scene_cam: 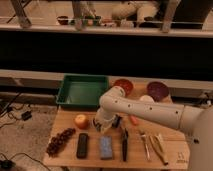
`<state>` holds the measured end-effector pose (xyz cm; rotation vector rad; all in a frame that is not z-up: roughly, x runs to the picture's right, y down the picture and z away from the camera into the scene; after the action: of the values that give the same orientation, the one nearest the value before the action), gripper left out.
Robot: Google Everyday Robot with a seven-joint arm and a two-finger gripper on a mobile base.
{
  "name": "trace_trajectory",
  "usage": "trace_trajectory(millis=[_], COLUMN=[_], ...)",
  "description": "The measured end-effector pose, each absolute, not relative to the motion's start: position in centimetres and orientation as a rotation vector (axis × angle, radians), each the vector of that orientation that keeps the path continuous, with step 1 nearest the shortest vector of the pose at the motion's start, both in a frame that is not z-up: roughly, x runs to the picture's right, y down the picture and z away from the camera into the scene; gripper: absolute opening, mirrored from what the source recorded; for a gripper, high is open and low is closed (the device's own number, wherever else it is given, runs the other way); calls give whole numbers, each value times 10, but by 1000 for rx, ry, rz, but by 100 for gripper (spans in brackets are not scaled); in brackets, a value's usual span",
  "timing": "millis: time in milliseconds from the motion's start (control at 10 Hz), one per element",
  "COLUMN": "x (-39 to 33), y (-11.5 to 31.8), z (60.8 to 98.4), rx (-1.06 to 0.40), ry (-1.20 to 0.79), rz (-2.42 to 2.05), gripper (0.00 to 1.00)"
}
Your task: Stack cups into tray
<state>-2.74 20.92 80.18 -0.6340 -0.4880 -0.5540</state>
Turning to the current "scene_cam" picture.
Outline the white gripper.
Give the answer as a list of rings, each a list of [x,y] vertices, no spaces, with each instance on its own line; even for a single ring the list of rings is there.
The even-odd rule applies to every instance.
[[[106,133],[115,120],[115,115],[112,112],[99,109],[93,118],[93,125],[100,133]]]

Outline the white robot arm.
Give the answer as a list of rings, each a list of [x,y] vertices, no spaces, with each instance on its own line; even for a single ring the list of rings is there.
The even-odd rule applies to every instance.
[[[106,132],[117,113],[135,115],[191,137],[188,171],[213,171],[213,106],[202,109],[173,103],[146,102],[125,97],[114,86],[99,98],[94,123]]]

